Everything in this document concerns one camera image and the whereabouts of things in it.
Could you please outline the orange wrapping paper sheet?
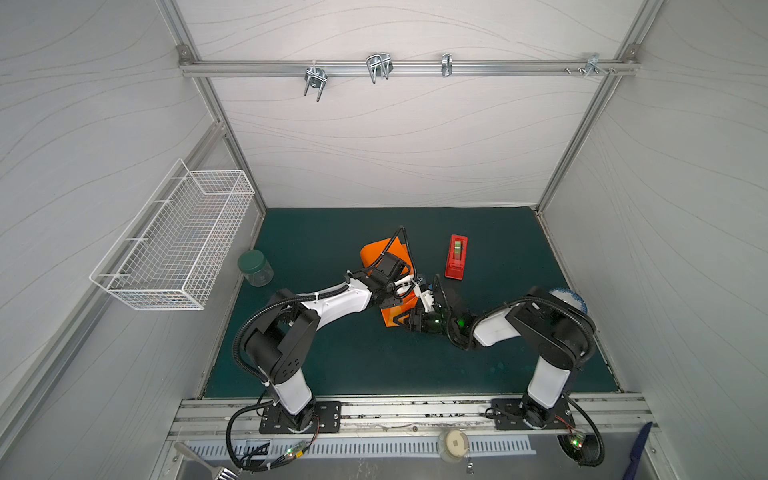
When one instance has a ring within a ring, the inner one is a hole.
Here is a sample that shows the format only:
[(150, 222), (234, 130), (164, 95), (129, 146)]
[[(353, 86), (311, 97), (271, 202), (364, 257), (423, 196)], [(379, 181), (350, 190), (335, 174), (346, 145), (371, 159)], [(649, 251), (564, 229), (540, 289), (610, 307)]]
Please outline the orange wrapping paper sheet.
[[(408, 247), (403, 242), (404, 235), (398, 235), (393, 244), (389, 247), (388, 252), (403, 260), (407, 264), (407, 268), (403, 272), (408, 272), (410, 275), (415, 274), (414, 263), (411, 259)], [(370, 243), (362, 248), (360, 251), (360, 257), (362, 265), (364, 267), (371, 266), (374, 261), (380, 256), (385, 246), (388, 244), (388, 240), (380, 240), (378, 242)], [(410, 290), (407, 296), (402, 300), (397, 300), (395, 305), (385, 308), (381, 307), (381, 314), (387, 327), (403, 326), (409, 321), (411, 311), (418, 304), (418, 296)]]

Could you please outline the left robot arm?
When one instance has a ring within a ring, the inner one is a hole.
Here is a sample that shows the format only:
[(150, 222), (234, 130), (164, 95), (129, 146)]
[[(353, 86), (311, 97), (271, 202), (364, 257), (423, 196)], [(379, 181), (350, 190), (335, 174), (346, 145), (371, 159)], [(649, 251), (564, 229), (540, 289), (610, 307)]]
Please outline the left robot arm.
[(344, 282), (312, 293), (277, 291), (238, 330), (232, 345), (236, 365), (256, 377), (282, 412), (301, 429), (316, 399), (302, 371), (317, 332), (370, 305), (394, 305), (413, 288), (415, 269), (405, 253), (382, 253), (371, 265), (347, 272)]

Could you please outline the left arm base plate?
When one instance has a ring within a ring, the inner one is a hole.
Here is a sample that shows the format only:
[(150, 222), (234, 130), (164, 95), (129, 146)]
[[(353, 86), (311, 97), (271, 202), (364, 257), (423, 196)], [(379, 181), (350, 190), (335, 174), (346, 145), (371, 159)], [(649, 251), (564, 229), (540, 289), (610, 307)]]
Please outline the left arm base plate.
[(264, 409), (259, 433), (309, 434), (338, 433), (341, 422), (341, 403), (311, 400), (299, 413), (290, 414), (282, 405)]

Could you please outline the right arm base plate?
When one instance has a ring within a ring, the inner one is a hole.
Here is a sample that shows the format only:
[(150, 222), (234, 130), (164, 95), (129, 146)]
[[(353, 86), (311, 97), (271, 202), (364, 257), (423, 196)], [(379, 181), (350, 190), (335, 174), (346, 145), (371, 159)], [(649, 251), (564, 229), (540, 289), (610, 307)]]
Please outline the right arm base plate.
[(527, 396), (495, 398), (483, 416), (501, 431), (575, 429), (570, 406), (563, 397), (552, 408), (545, 408)]

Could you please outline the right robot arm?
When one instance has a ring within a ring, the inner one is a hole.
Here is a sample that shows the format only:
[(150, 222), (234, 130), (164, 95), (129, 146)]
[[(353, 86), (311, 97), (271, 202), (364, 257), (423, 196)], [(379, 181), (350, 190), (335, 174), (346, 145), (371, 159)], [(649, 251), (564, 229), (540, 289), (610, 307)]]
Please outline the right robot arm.
[(471, 351), (502, 341), (523, 339), (538, 355), (533, 376), (513, 409), (534, 428), (551, 421), (567, 393), (571, 377), (597, 351), (595, 324), (585, 300), (576, 292), (531, 288), (523, 297), (483, 315), (474, 315), (456, 292), (438, 286), (427, 292), (394, 324), (412, 332), (442, 334), (455, 347)]

